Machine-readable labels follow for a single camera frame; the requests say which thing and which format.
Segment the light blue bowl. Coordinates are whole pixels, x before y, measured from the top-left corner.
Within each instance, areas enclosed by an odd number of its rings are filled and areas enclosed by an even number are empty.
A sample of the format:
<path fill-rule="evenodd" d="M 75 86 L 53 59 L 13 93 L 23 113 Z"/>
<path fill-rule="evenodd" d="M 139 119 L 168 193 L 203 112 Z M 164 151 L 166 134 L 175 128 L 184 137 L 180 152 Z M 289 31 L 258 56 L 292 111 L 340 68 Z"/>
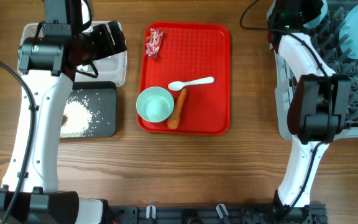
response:
<path fill-rule="evenodd" d="M 303 25 L 303 27 L 305 27 L 307 29 L 313 29 L 313 28 L 317 27 L 320 24 L 320 22 L 324 19 L 324 17 L 328 13 L 327 0 L 322 0 L 322 3 L 323 3 L 323 6 L 321 8 L 321 14 L 318 17 L 316 17 L 315 19 L 305 23 Z"/>

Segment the red candy wrapper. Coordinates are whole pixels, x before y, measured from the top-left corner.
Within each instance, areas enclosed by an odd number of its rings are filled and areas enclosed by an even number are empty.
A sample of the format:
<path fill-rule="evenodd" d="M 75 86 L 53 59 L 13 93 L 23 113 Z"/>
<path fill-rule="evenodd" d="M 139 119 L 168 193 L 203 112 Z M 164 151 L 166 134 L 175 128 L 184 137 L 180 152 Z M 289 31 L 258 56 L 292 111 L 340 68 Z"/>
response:
<path fill-rule="evenodd" d="M 150 34 L 145 40 L 145 52 L 151 58 L 157 58 L 163 40 L 163 30 L 150 28 Z"/>

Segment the mint green bowl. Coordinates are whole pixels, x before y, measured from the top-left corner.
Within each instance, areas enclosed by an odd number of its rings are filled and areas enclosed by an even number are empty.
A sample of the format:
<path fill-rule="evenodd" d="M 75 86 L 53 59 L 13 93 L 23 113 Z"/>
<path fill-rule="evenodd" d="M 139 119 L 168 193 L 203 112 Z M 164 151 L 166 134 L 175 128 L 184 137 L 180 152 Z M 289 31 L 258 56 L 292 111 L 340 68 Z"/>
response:
<path fill-rule="evenodd" d="M 137 114 L 145 121 L 159 123 L 165 121 L 173 112 L 172 94 L 159 86 L 141 91 L 136 101 Z"/>

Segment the white plastic spoon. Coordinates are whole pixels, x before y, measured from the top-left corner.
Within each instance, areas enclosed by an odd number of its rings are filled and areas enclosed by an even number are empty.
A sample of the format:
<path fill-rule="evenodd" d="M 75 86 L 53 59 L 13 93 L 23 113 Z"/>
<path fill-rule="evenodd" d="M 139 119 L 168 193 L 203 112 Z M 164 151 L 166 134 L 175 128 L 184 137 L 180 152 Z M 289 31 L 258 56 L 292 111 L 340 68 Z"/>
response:
<path fill-rule="evenodd" d="M 205 77 L 205 78 L 200 78 L 200 79 L 192 80 L 192 81 L 188 81 L 188 82 L 175 81 L 175 82 L 171 82 L 168 84 L 168 89 L 171 91 L 180 91 L 186 86 L 204 85 L 204 84 L 210 84 L 213 82 L 214 82 L 213 77 Z"/>

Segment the brown food scrap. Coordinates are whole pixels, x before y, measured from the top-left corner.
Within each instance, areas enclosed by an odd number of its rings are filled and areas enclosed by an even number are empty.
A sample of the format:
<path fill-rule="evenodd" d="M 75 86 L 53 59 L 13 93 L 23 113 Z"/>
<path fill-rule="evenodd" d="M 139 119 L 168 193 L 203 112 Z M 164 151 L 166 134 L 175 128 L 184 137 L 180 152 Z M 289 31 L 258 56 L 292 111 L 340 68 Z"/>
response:
<path fill-rule="evenodd" d="M 67 115 L 63 115 L 63 119 L 62 119 L 62 126 L 63 125 L 65 125 L 65 123 L 67 122 L 67 120 L 68 120 L 68 117 L 67 117 Z"/>

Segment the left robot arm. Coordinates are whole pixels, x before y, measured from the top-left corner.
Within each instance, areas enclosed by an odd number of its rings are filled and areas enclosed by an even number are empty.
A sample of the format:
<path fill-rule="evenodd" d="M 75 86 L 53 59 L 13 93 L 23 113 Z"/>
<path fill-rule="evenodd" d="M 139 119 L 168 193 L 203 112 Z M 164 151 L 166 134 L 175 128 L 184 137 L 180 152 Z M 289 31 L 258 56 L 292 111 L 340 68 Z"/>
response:
<path fill-rule="evenodd" d="M 117 21 L 92 26 L 90 1 L 45 1 L 45 19 L 18 50 L 13 77 L 22 101 L 11 161 L 0 188 L 2 223 L 118 223 L 104 199 L 58 188 L 63 113 L 80 65 L 127 49 Z"/>

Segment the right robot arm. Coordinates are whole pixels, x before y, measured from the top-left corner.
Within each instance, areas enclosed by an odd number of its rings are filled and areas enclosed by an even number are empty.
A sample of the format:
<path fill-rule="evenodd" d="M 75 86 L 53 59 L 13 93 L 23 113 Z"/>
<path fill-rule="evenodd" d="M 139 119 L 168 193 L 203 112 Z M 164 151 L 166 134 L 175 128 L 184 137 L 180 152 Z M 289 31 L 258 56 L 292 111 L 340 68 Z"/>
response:
<path fill-rule="evenodd" d="M 311 37 L 302 31 L 305 24 L 320 20 L 324 5 L 323 1 L 274 1 L 267 18 L 272 48 L 284 58 L 297 81 L 287 113 L 291 154 L 275 195 L 281 220 L 307 216 L 321 158 L 345 126 L 350 79 L 327 66 Z"/>

